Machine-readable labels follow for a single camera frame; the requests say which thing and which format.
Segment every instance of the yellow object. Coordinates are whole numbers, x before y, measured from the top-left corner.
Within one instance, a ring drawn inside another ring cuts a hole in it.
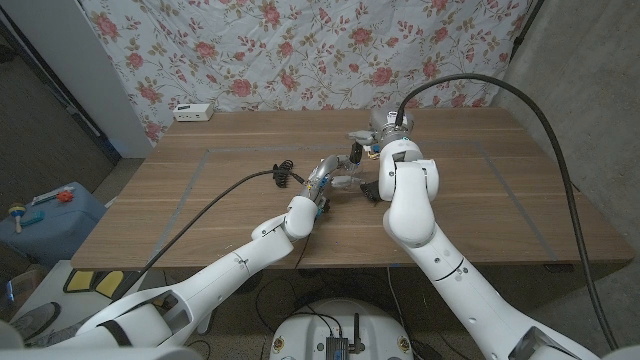
[[[72,274],[71,279],[67,283],[65,291],[82,291],[89,290],[91,288],[91,281],[93,280],[93,271],[76,271]]]
[[[24,214],[25,211],[27,211],[27,208],[24,207],[24,205],[20,204],[20,203],[13,203],[11,204],[11,207],[9,208],[9,214],[13,215],[12,213],[14,211],[19,211],[22,212]]]
[[[122,279],[124,279],[122,271],[112,271],[100,281],[96,286],[96,291],[110,298],[122,282]]]

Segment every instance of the white wall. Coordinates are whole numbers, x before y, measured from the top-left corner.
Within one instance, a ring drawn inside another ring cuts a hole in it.
[[[126,158],[152,146],[120,79],[75,0],[0,0],[40,55]]]

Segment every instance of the gray wall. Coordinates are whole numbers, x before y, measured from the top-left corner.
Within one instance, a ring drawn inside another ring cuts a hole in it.
[[[146,157],[151,143],[118,74],[75,0],[0,0],[56,75],[123,157]]]
[[[540,105],[563,148],[575,185],[640,250],[640,3],[546,1],[505,80]],[[551,147],[533,113],[501,92],[508,109],[548,154]],[[605,311],[622,344],[640,341],[640,264],[598,281]],[[585,291],[549,304],[587,322],[558,330],[602,354]]]

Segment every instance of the wooden table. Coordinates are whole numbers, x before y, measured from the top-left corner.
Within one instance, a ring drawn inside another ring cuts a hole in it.
[[[412,110],[412,140],[436,160],[436,220],[477,264],[579,261],[557,166],[511,115],[498,108]],[[80,269],[138,269],[205,204],[242,177],[293,160],[307,177],[321,158],[348,154],[345,134],[366,129],[369,111],[244,112],[175,123],[72,259]],[[378,163],[363,160],[377,179]],[[271,176],[243,184],[206,213],[161,268],[201,268],[251,240],[261,222],[286,212],[300,185]],[[274,268],[414,265],[384,232],[389,203],[333,191],[308,244]],[[633,251],[580,193],[578,210],[594,262],[623,263]]]

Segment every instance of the blue container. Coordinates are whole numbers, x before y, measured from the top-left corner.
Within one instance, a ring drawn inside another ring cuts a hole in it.
[[[23,221],[37,211],[44,212],[44,219],[23,227],[18,234],[15,219],[7,217],[0,222],[0,242],[45,266],[53,267],[60,260],[70,260],[107,209],[79,183],[65,186],[75,188],[73,201],[61,203],[53,199],[33,206],[27,204]]]

